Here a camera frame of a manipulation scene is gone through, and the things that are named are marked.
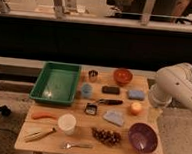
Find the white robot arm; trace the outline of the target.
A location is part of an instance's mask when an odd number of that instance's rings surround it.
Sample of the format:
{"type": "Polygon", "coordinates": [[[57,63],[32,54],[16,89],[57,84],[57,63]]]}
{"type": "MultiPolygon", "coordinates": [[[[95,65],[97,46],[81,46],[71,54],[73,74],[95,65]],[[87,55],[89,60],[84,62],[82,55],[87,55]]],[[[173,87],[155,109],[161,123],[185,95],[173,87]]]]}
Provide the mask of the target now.
{"type": "Polygon", "coordinates": [[[192,64],[183,62],[156,71],[148,92],[152,107],[166,107],[173,99],[192,111],[192,64]]]}

